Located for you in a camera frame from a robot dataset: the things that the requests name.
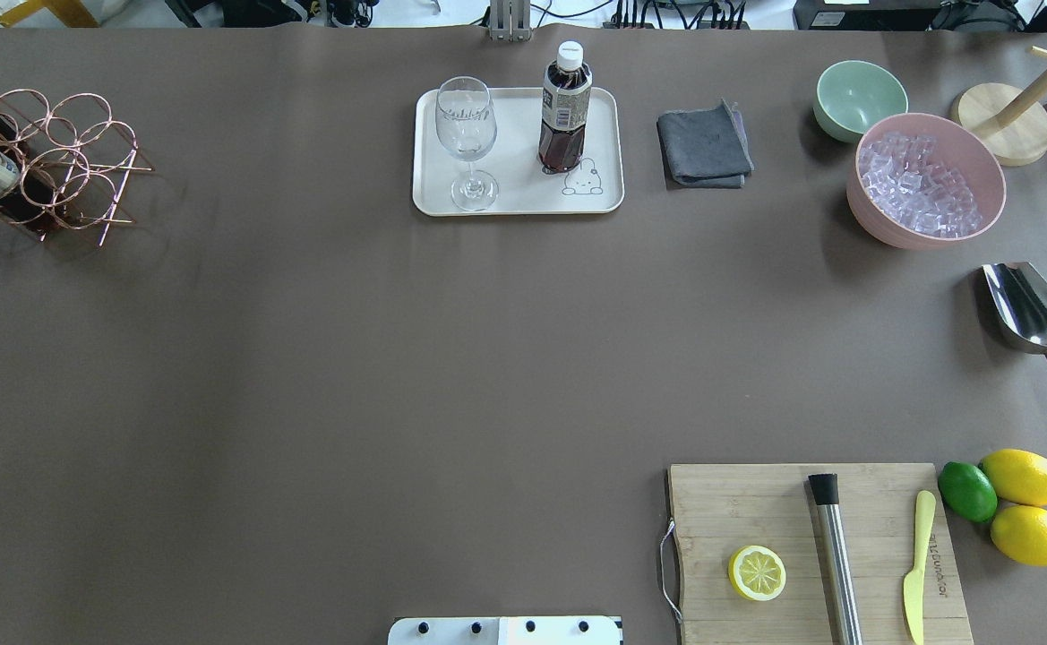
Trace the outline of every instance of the green bowl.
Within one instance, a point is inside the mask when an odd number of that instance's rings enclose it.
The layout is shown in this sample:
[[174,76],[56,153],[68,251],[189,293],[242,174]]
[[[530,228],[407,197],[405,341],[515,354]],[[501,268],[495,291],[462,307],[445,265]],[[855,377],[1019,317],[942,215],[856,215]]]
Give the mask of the green bowl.
[[871,62],[833,63],[818,77],[814,116],[839,141],[853,143],[872,124],[907,111],[909,99],[901,82]]

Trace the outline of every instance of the glass base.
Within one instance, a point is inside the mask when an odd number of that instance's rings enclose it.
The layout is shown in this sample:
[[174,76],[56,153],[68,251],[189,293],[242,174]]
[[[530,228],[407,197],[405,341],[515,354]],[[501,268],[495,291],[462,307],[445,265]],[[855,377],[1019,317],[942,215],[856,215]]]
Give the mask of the glass base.
[[452,201],[463,209],[487,209],[498,196],[498,183],[484,171],[465,172],[452,181]]

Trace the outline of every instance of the metal bracket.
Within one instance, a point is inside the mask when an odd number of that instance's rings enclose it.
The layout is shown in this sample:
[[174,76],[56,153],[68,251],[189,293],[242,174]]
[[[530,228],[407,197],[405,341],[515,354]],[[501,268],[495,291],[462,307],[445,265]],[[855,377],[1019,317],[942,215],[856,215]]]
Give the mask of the metal bracket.
[[492,41],[531,41],[530,0],[491,0],[487,32]]
[[435,617],[400,619],[387,645],[623,645],[621,617]]

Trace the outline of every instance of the gray cloth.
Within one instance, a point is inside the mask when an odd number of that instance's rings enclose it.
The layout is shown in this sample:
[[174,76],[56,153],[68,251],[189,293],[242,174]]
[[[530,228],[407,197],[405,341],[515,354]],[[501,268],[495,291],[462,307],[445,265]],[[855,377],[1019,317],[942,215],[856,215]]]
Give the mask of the gray cloth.
[[692,188],[740,188],[753,172],[741,114],[722,102],[712,110],[669,111],[659,140],[674,181]]

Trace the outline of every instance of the bowl of ice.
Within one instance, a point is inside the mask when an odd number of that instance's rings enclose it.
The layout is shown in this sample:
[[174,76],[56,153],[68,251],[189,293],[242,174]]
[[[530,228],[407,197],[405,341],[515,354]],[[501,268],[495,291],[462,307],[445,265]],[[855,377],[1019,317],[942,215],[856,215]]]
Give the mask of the bowl of ice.
[[976,135],[939,115],[891,115],[859,141],[846,199],[870,236],[903,249],[960,244],[997,223],[1005,175]]

